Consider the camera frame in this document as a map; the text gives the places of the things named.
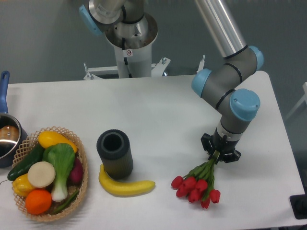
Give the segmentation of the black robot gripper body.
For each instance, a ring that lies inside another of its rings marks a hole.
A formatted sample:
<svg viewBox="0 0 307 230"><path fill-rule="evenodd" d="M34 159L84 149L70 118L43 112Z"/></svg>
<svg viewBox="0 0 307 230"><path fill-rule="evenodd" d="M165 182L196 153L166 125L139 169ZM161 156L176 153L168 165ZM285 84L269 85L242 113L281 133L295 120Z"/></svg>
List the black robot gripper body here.
<svg viewBox="0 0 307 230"><path fill-rule="evenodd" d="M227 139L227 136L222 137L218 133L214 133L212 137L213 152L218 151L220 154L233 154L236 149L238 140L231 141Z"/></svg>

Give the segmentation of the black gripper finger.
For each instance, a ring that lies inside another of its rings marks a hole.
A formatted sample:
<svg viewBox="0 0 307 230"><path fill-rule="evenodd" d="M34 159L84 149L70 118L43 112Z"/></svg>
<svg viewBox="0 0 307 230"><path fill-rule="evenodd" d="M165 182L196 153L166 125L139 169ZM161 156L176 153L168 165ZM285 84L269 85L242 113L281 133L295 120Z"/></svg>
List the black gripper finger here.
<svg viewBox="0 0 307 230"><path fill-rule="evenodd" d="M217 158L217 163L219 163L220 161L224 163L235 162L235 161L238 161L240 157L241 157L241 153L237 150L227 152L227 153L222 152Z"/></svg>
<svg viewBox="0 0 307 230"><path fill-rule="evenodd" d="M204 133L201 137L201 143L205 152L208 153L210 160L215 152L215 147L213 144L213 137L207 133Z"/></svg>

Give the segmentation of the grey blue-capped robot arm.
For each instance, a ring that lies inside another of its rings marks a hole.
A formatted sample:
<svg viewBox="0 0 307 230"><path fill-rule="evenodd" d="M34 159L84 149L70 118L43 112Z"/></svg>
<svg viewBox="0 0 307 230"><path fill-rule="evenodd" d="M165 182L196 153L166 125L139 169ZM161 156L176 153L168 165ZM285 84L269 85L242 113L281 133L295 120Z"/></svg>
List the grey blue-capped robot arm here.
<svg viewBox="0 0 307 230"><path fill-rule="evenodd" d="M237 87L262 67L264 57L257 47L247 45L224 1L195 3L224 59L217 70L200 70L191 83L194 92L221 114L214 133L203 134L201 143L214 163L234 162L241 156L236 145L260 108L255 92Z"/></svg>

